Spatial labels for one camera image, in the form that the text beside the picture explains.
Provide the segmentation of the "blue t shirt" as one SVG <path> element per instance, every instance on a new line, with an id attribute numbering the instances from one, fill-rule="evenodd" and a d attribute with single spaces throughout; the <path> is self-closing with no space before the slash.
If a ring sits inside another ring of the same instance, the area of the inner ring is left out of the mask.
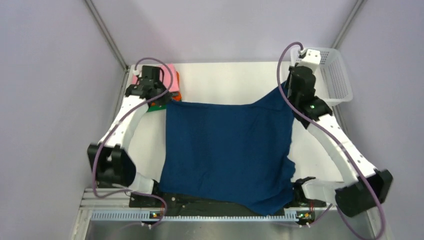
<path id="1" fill-rule="evenodd" d="M 158 187 L 275 214 L 294 198 L 293 123 L 278 88 L 242 105 L 171 101 Z"/>

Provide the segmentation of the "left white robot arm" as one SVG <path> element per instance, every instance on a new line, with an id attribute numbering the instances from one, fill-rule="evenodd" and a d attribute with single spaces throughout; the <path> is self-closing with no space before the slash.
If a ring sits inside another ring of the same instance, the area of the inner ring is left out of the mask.
<path id="1" fill-rule="evenodd" d="M 178 91 L 179 79 L 173 64 L 158 66 L 134 66 L 128 76 L 121 105 L 111 126 L 98 143 L 87 148 L 93 190 L 98 198 L 98 184 L 117 187 L 117 192 L 141 194 L 141 200 L 149 207 L 160 202 L 160 193 L 155 190 L 157 181 L 141 174 L 129 153 L 131 141 L 142 117 L 151 106 L 165 105 Z"/>

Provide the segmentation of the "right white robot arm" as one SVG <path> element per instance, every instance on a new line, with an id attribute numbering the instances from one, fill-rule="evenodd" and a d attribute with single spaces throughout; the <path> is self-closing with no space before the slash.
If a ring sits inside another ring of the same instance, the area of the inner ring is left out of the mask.
<path id="1" fill-rule="evenodd" d="M 321 144 L 341 174 L 342 181 L 306 177 L 295 182 L 293 200 L 307 206 L 312 200 L 333 204 L 346 216 L 355 217 L 372 208 L 384 214 L 393 182 L 387 170 L 378 170 L 341 130 L 332 109 L 316 96 L 316 77 L 306 66 L 291 66 L 283 97 L 294 117 Z"/>

